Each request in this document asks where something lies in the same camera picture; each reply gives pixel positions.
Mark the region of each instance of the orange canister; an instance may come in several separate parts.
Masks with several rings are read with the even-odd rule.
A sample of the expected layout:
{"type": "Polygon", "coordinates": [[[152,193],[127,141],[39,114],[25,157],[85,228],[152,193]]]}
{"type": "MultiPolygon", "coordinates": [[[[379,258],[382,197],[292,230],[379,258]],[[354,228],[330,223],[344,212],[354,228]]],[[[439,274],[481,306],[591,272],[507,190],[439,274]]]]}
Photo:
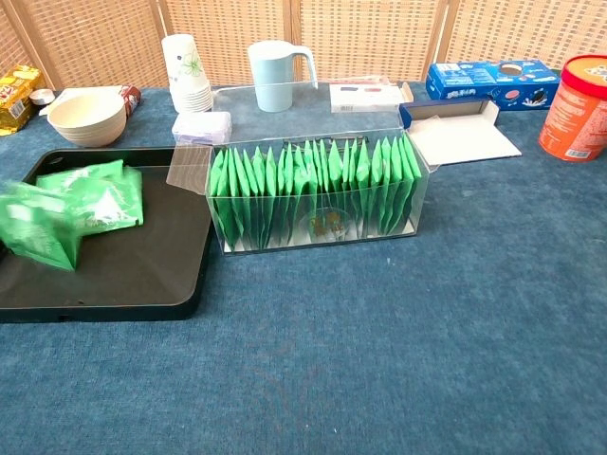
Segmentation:
{"type": "Polygon", "coordinates": [[[566,161],[590,161],[607,147],[607,55],[565,64],[540,145],[566,161]]]}

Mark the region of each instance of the plastic pitcher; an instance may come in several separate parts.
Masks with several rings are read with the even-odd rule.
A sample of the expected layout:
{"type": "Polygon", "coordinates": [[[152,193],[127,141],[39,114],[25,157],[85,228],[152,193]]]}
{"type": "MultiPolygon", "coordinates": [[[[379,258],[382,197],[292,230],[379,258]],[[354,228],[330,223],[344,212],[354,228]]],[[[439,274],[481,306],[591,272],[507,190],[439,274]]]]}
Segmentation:
{"type": "Polygon", "coordinates": [[[281,112],[293,104],[290,82],[294,82],[293,58],[297,55],[306,57],[312,82],[318,88],[314,57],[309,47],[279,40],[260,41],[248,47],[257,105],[262,111],[281,112]]]}

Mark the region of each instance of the black plastic tray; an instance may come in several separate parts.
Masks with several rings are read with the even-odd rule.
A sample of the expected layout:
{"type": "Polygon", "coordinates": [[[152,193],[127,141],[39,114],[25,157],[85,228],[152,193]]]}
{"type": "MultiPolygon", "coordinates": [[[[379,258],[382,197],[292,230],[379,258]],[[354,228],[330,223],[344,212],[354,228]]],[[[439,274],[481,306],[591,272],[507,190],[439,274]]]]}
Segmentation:
{"type": "Polygon", "coordinates": [[[55,150],[24,179],[124,159],[143,175],[140,227],[83,238],[76,272],[0,243],[0,321],[184,319],[200,302],[211,238],[204,196],[168,185],[173,148],[55,150]]]}

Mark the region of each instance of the woven panel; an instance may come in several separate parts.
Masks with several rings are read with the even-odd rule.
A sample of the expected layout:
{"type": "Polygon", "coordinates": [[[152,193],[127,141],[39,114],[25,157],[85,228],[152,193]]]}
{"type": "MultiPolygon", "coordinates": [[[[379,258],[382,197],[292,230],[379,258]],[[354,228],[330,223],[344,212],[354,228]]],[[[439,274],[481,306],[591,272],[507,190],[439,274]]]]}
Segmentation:
{"type": "Polygon", "coordinates": [[[0,77],[6,74],[15,64],[31,64],[26,50],[17,38],[17,33],[9,22],[9,18],[0,7],[0,77]]]}
{"type": "Polygon", "coordinates": [[[23,0],[61,86],[168,85],[147,0],[23,0]]]}
{"type": "Polygon", "coordinates": [[[606,50],[605,0],[461,0],[445,60],[534,58],[561,68],[606,50]]]}
{"type": "Polygon", "coordinates": [[[174,33],[196,40],[211,83],[252,83],[247,47],[285,37],[283,0],[167,0],[174,33]]]}
{"type": "Polygon", "coordinates": [[[302,0],[302,44],[313,50],[321,79],[381,74],[419,81],[440,3],[302,0]]]}

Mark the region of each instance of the blue box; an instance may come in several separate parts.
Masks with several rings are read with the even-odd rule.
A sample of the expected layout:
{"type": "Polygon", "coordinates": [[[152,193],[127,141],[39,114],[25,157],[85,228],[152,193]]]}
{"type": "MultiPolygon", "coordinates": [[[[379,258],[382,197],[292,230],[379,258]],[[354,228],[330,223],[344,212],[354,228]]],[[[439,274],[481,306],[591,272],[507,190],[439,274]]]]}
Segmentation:
{"type": "Polygon", "coordinates": [[[433,100],[490,96],[502,111],[547,109],[560,78],[539,60],[431,64],[426,90],[433,100]]]}

